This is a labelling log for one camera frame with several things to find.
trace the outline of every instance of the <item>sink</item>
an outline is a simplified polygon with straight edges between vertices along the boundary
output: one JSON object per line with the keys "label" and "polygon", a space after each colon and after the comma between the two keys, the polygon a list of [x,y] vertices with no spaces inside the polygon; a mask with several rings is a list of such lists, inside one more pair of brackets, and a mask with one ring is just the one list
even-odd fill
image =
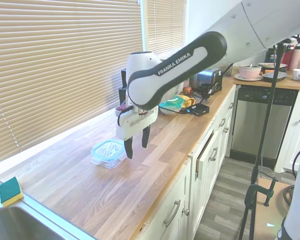
{"label": "sink", "polygon": [[18,206],[0,208],[0,240],[64,240]]}
{"label": "sink", "polygon": [[96,240],[33,198],[0,204],[0,240]]}

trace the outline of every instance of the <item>white cabinet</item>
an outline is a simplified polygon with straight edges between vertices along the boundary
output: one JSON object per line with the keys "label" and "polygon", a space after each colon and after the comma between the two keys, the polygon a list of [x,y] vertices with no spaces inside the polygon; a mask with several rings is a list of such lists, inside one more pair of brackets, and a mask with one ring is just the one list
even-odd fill
{"label": "white cabinet", "polygon": [[187,209],[185,198],[182,199],[180,207],[171,224],[164,230],[160,240],[185,240],[187,237],[187,216],[184,209]]}
{"label": "white cabinet", "polygon": [[204,155],[199,159],[199,175],[198,178],[205,178],[203,208],[206,207],[212,189],[214,188],[218,175],[218,159],[219,159],[219,141],[220,132],[213,133],[211,146],[206,149]]}
{"label": "white cabinet", "polygon": [[[297,119],[293,122],[293,126],[294,126],[293,135],[291,137],[290,145],[283,164],[284,168],[290,170],[292,169],[292,165],[296,155],[300,151],[300,118],[299,120]],[[295,162],[295,166],[294,166],[295,170],[298,170],[299,163],[300,163],[300,155]]]}
{"label": "white cabinet", "polygon": [[[292,170],[294,159],[300,151],[300,91],[296,97],[289,123],[282,141],[274,171],[277,173]],[[295,164],[298,170],[300,157]]]}
{"label": "white cabinet", "polygon": [[225,157],[235,86],[156,203],[137,240],[192,240]]}
{"label": "white cabinet", "polygon": [[222,132],[221,132],[221,140],[220,140],[220,151],[219,151],[219,160],[218,160],[218,167],[221,167],[221,164],[226,156],[227,151],[227,143],[229,139],[229,132],[230,132],[230,125],[231,125],[231,117],[232,111],[228,111],[227,115],[225,116],[225,122]]}
{"label": "white cabinet", "polygon": [[196,234],[226,154],[235,90],[234,86],[189,155],[192,165],[188,240],[192,240]]}
{"label": "white cabinet", "polygon": [[202,148],[196,159],[193,197],[190,201],[190,235],[194,236],[207,205],[213,184],[217,178],[219,132],[210,129],[201,142]]}
{"label": "white cabinet", "polygon": [[143,225],[138,240],[185,240],[187,238],[191,161],[181,166],[170,187]]}

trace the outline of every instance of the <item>sponge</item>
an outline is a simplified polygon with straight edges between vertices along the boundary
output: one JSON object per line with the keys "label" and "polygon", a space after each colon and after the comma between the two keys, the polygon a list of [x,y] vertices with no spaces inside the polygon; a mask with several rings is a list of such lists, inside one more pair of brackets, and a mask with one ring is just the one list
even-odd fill
{"label": "sponge", "polygon": [[22,199],[24,194],[16,177],[0,184],[0,200],[4,207]]}

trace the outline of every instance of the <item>window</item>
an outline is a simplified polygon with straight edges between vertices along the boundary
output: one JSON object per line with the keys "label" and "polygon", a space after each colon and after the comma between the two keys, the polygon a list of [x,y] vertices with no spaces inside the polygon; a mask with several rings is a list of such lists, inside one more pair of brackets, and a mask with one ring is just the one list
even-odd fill
{"label": "window", "polygon": [[0,0],[0,161],[119,103],[137,0]]}
{"label": "window", "polygon": [[165,59],[185,45],[187,0],[145,1],[145,48]]}

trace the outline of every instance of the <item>stainless steel dishwasher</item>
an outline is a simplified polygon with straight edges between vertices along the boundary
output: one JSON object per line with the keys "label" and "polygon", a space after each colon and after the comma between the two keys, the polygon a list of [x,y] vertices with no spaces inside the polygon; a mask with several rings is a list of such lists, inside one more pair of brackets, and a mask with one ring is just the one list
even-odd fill
{"label": "stainless steel dishwasher", "polygon": [[[276,88],[262,149],[263,165],[274,168],[289,122],[297,90]],[[269,87],[242,86],[238,90],[230,157],[254,163],[266,116]]]}

